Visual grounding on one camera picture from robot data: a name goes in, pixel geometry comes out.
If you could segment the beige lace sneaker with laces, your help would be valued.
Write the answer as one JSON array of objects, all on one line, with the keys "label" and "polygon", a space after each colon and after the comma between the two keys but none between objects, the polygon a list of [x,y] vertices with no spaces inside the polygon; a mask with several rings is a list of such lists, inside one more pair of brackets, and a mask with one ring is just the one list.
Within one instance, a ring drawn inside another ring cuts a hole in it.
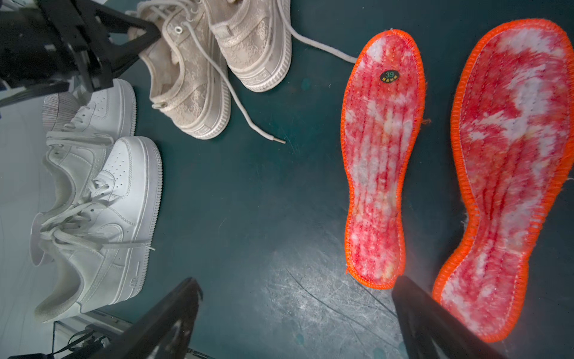
[{"label": "beige lace sneaker with laces", "polygon": [[291,25],[291,2],[204,1],[209,28],[234,75],[248,90],[270,91],[284,80],[295,38],[351,64],[357,59],[299,34]]}]

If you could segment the red orange insole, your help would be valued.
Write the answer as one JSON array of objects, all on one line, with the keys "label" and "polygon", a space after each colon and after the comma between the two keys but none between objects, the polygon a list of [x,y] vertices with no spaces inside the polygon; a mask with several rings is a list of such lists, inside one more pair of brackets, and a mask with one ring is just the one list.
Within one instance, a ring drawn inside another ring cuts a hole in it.
[{"label": "red orange insole", "polygon": [[402,191],[421,129],[427,83],[419,48],[405,31],[374,36],[360,53],[342,104],[342,158],[349,187],[347,270],[389,290],[406,263]]}]

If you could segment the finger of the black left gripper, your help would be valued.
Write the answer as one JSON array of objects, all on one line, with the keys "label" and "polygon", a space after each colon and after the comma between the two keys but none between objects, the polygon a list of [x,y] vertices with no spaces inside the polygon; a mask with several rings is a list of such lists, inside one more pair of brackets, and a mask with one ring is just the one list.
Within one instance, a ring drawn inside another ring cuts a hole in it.
[{"label": "finger of the black left gripper", "polygon": [[88,91],[113,86],[139,54],[161,38],[158,27],[95,1],[37,1],[70,50]]}]

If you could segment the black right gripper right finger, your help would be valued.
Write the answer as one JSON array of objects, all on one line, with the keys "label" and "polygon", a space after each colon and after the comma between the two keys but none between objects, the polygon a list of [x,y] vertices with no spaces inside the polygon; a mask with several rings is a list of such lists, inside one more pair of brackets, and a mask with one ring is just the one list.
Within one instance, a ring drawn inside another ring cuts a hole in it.
[{"label": "black right gripper right finger", "polygon": [[392,298],[409,358],[502,358],[422,288],[398,277]]}]

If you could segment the white sneaker front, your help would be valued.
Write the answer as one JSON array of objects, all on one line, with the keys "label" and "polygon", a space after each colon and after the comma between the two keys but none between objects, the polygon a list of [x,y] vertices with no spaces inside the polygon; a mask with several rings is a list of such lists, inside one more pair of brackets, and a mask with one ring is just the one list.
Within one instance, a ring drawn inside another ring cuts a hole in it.
[{"label": "white sneaker front", "polygon": [[119,139],[87,197],[41,227],[57,266],[52,293],[35,309],[51,323],[131,299],[146,279],[162,192],[162,160],[146,137]]}]

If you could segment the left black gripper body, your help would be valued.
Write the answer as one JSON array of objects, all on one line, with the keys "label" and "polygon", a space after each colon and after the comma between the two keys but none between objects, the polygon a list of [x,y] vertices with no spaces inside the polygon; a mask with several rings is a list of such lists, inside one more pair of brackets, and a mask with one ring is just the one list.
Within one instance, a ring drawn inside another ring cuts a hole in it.
[{"label": "left black gripper body", "polygon": [[58,94],[90,78],[73,47],[84,38],[73,30],[82,25],[86,1],[36,1],[34,6],[1,12],[1,107]]}]

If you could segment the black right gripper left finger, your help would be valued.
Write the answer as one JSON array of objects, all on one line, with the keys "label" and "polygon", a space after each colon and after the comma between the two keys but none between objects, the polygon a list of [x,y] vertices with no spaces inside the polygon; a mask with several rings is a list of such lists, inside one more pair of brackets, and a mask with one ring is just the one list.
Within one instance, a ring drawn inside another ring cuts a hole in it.
[{"label": "black right gripper left finger", "polygon": [[186,278],[94,358],[184,358],[203,300],[194,278]]}]

